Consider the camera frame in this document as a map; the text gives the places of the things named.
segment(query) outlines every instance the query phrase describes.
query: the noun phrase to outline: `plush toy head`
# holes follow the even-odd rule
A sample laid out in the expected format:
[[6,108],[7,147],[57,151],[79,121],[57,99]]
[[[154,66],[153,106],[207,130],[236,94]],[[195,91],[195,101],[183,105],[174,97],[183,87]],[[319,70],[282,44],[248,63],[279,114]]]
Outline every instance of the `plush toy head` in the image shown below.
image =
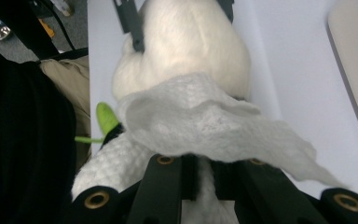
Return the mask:
[[117,100],[172,77],[204,73],[227,94],[248,98],[250,57],[216,0],[146,0],[145,52],[129,37],[113,78]]

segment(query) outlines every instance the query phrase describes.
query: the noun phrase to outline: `black cable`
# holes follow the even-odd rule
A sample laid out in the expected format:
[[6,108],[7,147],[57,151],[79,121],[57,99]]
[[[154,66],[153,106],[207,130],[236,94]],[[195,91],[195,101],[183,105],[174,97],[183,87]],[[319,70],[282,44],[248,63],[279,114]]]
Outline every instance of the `black cable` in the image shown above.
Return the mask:
[[65,36],[66,41],[68,42],[69,46],[71,47],[72,50],[75,50],[74,45],[72,44],[71,39],[69,38],[69,35],[66,33],[65,27],[63,26],[60,18],[58,17],[57,13],[55,13],[54,9],[52,7],[50,7],[45,0],[39,0],[43,6],[45,6],[48,11],[51,12],[51,14],[53,14],[54,18],[56,19],[57,23],[60,25],[60,28],[62,30],[63,35]]

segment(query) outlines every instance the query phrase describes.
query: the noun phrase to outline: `white plush toy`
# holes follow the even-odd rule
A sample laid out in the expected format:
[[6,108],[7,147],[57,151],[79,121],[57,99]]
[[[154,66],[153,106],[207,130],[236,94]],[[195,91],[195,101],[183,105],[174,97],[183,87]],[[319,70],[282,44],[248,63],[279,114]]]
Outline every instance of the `white plush toy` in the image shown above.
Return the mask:
[[154,154],[200,157],[200,191],[182,202],[182,223],[238,223],[233,202],[214,193],[209,160],[257,158],[298,180],[340,183],[316,163],[316,150],[281,121],[246,101],[250,57],[216,0],[146,0],[145,53],[129,38],[114,74],[125,132],[76,177],[74,199],[94,186],[118,192],[141,180]]
[[250,56],[217,0],[146,0],[145,53],[128,38],[113,78],[117,100],[172,77],[208,74],[227,94],[248,98]]

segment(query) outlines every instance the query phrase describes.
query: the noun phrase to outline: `brass ring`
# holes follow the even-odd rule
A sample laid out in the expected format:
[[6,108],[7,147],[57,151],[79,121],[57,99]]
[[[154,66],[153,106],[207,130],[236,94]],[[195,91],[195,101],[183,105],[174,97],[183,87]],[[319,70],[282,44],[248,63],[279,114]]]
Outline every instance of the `brass ring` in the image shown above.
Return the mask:
[[250,159],[249,162],[253,163],[254,165],[265,165],[265,162],[262,162],[260,160],[257,159]]
[[[98,200],[98,202],[93,202],[96,197],[102,197],[102,199]],[[100,190],[87,197],[86,201],[84,201],[84,206],[88,209],[97,209],[106,205],[107,202],[109,202],[109,194],[104,190]]]
[[[348,200],[353,204],[345,203],[344,200]],[[336,194],[334,195],[334,201],[338,203],[341,207],[344,207],[352,212],[358,212],[358,200],[346,195],[346,194]]]
[[157,158],[157,162],[161,165],[168,165],[168,164],[173,163],[173,161],[174,161],[174,158],[165,157],[165,156],[159,156]]

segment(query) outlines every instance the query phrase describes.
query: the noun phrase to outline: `gray floor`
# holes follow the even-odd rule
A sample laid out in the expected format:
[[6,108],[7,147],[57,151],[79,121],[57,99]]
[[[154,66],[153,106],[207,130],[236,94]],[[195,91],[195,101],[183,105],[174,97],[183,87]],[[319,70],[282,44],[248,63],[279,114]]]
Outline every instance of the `gray floor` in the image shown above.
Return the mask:
[[[88,46],[87,1],[88,0],[67,0],[68,5],[70,5],[74,11],[74,14],[70,17],[63,16],[57,8],[54,8],[76,49],[86,48]],[[55,36],[52,37],[52,42],[55,47],[62,51],[70,50],[71,48],[54,17],[44,18],[42,20],[55,33]],[[0,41],[0,53],[8,60],[17,63],[38,60],[34,53],[27,49],[15,35]]]

